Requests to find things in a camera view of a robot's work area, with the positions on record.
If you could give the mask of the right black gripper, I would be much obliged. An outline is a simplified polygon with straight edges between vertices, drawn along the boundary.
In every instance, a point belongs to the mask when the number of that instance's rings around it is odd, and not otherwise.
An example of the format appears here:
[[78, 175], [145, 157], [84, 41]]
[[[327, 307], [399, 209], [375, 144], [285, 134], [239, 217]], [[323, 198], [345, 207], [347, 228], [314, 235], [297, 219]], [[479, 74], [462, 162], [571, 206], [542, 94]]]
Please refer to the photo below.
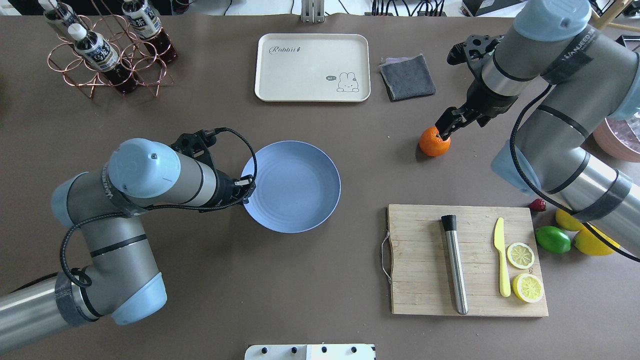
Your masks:
[[443, 141], [470, 123], [486, 126], [489, 121], [507, 112], [518, 100], [518, 95], [505, 96], [493, 92], [482, 80], [474, 80], [466, 92], [465, 103], [457, 108], [448, 107], [435, 123]]

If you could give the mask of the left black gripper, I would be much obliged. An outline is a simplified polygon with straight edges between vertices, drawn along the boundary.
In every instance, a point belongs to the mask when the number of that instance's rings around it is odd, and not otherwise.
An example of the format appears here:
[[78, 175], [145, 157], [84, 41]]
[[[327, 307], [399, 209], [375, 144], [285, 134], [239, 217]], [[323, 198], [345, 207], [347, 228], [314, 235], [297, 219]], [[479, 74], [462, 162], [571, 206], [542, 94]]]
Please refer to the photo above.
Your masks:
[[256, 174], [241, 178], [231, 178], [220, 170], [215, 170], [216, 185], [211, 199], [199, 208], [201, 213], [223, 210], [235, 205], [247, 204], [256, 188]]

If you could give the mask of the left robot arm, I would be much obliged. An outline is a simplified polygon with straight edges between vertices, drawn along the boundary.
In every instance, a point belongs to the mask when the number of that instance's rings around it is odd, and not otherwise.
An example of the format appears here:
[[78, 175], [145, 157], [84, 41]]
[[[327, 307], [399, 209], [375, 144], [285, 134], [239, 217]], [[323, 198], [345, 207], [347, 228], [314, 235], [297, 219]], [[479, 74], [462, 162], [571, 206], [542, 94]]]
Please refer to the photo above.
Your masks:
[[256, 171], [230, 178], [207, 158], [210, 141], [193, 135], [168, 146], [136, 137], [124, 141], [100, 169], [55, 189], [51, 208], [67, 228], [61, 270], [1, 298], [1, 353], [89, 325], [105, 316], [125, 326], [167, 302], [140, 217], [176, 208], [209, 212], [246, 202]]

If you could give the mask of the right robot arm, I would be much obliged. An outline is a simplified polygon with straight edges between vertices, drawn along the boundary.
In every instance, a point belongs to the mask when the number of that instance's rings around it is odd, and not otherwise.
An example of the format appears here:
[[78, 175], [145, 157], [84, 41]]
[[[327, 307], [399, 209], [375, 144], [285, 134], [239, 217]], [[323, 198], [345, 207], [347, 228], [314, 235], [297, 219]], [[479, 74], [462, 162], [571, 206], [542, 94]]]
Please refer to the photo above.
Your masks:
[[444, 139], [473, 122], [486, 126], [532, 80], [544, 79], [549, 92], [517, 120], [492, 170], [523, 193], [540, 191], [563, 205], [638, 260], [639, 187], [582, 144], [606, 119], [639, 111], [639, 55], [589, 25], [591, 11], [587, 0], [530, 0], [505, 35], [456, 44], [447, 61], [466, 63], [474, 80], [466, 102], [435, 125]]

